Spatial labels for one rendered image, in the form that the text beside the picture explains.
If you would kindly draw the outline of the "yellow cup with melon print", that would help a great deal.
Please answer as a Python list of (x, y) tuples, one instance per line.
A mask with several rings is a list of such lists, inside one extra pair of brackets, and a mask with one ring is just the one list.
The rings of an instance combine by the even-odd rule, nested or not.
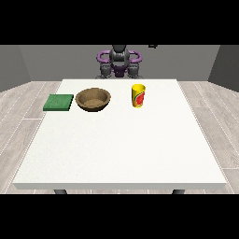
[(133, 84), (132, 104), (133, 107), (141, 107), (144, 102), (146, 87), (143, 84)]

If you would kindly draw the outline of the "brown wooden bowl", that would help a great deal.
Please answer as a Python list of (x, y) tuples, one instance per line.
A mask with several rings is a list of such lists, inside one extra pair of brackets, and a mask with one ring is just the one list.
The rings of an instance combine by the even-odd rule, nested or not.
[(110, 102), (111, 95), (108, 91), (99, 88), (90, 88), (76, 95), (77, 105), (88, 112), (103, 110)]

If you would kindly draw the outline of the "green square pad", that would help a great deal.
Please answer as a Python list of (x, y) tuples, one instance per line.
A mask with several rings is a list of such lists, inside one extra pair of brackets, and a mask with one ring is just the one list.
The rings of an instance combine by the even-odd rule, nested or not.
[(73, 94), (50, 94), (43, 106), (44, 111), (68, 111), (73, 101)]

